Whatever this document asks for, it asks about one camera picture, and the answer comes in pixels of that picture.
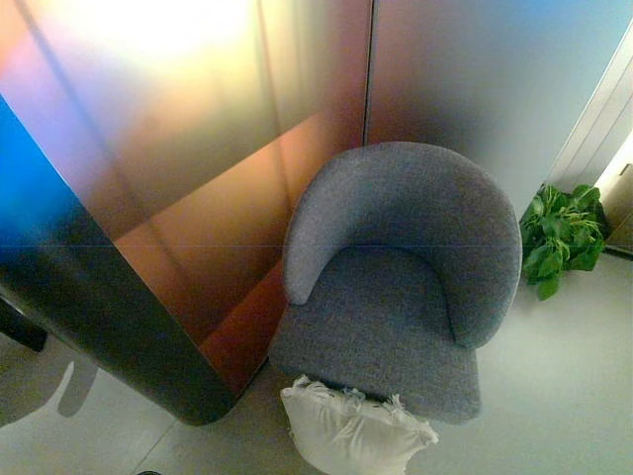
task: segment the green plant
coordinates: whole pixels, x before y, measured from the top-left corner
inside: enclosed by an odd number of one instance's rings
[[[579,185],[564,193],[543,185],[521,218],[523,274],[538,285],[539,300],[559,288],[564,270],[593,270],[604,249],[607,223],[600,191]]]

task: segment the frosted glass panel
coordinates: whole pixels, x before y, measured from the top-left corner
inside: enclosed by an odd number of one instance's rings
[[[3,97],[209,359],[241,368],[235,392],[283,309],[294,204],[361,142],[369,5],[0,2]],[[257,341],[231,344],[249,322]]]
[[[630,19],[628,0],[380,1],[369,142],[453,148],[520,215]]]

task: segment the white pillow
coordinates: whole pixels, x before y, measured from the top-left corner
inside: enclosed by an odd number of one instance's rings
[[[405,411],[398,395],[380,404],[357,390],[340,393],[302,376],[282,390],[281,399],[297,450],[329,475],[402,475],[416,452],[438,440],[428,423]]]

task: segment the gray fabric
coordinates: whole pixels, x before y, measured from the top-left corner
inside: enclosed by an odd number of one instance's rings
[[[356,148],[319,172],[286,238],[291,304],[305,304],[327,263],[353,244],[407,248],[430,263],[466,348],[493,336],[518,283],[520,234],[507,197],[471,161],[433,145]]]
[[[480,408],[475,351],[457,345],[441,284],[418,255],[386,246],[339,252],[305,305],[288,307],[271,362],[414,414],[459,424]]]

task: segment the gray floor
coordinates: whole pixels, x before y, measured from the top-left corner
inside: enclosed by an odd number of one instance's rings
[[[407,473],[623,475],[633,467],[633,266],[605,255],[538,302],[521,285],[479,352],[484,412],[434,423]],[[220,422],[187,427],[51,338],[0,335],[0,473],[317,474],[295,452],[270,368]]]

